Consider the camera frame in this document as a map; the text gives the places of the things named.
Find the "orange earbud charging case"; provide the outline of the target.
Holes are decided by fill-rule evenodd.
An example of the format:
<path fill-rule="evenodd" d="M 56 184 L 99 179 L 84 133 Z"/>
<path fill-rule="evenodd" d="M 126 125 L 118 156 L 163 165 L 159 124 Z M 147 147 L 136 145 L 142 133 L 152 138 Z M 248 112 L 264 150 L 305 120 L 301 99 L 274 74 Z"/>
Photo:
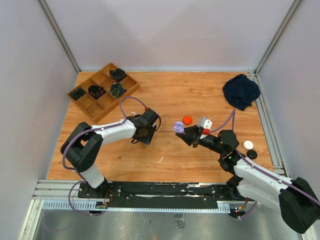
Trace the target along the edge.
<path fill-rule="evenodd" d="M 182 118 L 182 122 L 185 125 L 190 125 L 193 122 L 193 119 L 190 116 L 186 115 Z"/>

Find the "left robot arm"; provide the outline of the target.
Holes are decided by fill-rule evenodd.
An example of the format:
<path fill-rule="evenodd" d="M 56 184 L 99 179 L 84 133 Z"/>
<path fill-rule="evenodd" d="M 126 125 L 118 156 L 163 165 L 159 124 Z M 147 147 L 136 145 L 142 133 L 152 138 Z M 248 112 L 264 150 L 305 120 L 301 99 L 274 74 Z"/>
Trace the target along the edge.
<path fill-rule="evenodd" d="M 145 108 L 143 114 L 125 116 L 110 124 L 81 122 L 60 148 L 62 165 L 77 172 L 90 195 L 102 198 L 107 193 L 108 181 L 95 164 L 101 147 L 122 139 L 149 145 L 161 123 L 161 117 L 150 108 Z"/>

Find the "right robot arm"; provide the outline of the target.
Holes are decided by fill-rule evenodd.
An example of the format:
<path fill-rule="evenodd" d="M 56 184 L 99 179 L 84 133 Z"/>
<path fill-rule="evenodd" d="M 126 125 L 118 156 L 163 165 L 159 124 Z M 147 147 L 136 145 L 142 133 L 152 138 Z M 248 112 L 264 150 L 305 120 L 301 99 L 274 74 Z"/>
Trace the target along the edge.
<path fill-rule="evenodd" d="M 173 130 L 188 146 L 203 146 L 220 155 L 221 168 L 233 175 L 227 182 L 227 196 L 252 199 L 279 213 L 295 232 L 304 234 L 320 218 L 320 201 L 309 183 L 301 178 L 278 175 L 241 154 L 233 130 L 210 134 L 207 125 L 184 127 L 175 122 Z"/>

